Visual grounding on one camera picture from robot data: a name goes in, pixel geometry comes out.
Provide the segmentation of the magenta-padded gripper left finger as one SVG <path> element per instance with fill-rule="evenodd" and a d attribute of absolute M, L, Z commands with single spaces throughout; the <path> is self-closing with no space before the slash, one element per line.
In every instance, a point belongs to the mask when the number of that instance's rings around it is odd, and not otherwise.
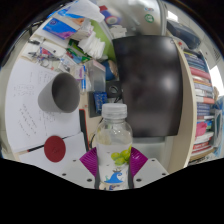
<path fill-rule="evenodd" d="M 62 170 L 60 176 L 78 186 L 97 189 L 99 173 L 96 149 L 93 148 L 80 159 L 73 160 Z"/>

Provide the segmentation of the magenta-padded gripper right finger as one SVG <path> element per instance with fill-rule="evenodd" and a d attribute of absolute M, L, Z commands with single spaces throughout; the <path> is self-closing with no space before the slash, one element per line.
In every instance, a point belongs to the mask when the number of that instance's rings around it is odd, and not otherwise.
<path fill-rule="evenodd" d="M 135 148 L 129 159 L 128 184 L 130 189 L 141 188 L 168 175 L 156 158 L 147 158 Z"/>

